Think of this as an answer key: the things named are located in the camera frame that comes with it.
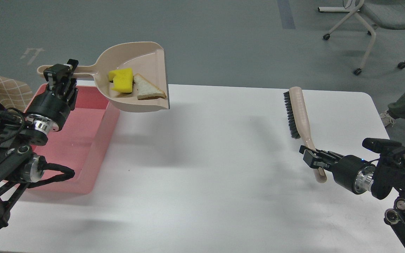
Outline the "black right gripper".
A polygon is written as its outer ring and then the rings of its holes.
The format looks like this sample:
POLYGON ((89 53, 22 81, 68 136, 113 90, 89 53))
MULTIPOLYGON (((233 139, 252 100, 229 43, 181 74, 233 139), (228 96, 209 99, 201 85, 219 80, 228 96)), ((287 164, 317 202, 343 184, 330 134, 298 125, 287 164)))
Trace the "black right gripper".
POLYGON ((334 181, 344 189, 354 193, 363 194, 364 189, 356 186, 359 173, 366 166, 360 157, 354 155, 344 156, 333 151, 310 149, 300 146, 299 153, 303 154, 303 161, 313 169, 323 168, 332 173, 334 181))

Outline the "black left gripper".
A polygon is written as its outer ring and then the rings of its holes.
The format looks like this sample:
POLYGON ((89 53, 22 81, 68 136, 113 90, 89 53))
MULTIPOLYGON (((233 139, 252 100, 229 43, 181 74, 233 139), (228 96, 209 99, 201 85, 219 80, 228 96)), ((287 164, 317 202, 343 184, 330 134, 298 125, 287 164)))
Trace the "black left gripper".
POLYGON ((78 64, 79 61, 69 59, 66 64, 55 64, 43 71, 47 90, 35 96, 25 112, 26 117, 48 118, 57 125, 57 131, 62 130, 75 109, 77 79, 73 75, 78 64))

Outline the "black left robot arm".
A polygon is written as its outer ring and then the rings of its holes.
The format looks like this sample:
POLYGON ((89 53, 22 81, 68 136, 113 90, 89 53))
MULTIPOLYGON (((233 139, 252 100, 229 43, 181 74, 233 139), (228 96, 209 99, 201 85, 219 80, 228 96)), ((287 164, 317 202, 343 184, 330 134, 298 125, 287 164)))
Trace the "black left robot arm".
POLYGON ((10 211, 26 189, 75 175, 71 168, 46 162, 33 147, 44 146, 51 131, 61 131, 75 109, 78 88, 73 75, 78 65, 69 59, 46 68, 46 88, 24 112, 0 103, 0 229, 8 226, 10 211))

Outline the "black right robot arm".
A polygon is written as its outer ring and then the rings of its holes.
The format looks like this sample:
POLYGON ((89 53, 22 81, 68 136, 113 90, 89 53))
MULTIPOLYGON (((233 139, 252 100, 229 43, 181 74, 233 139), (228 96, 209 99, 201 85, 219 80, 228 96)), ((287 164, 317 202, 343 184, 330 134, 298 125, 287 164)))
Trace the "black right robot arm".
POLYGON ((354 155, 312 149, 302 145, 299 152, 310 168, 323 168, 333 175, 334 181, 354 194, 371 192, 378 200, 386 198, 395 189, 398 197, 392 208, 384 213, 389 225, 405 248, 405 146, 400 142, 366 138, 362 146, 379 154, 377 164, 354 155))

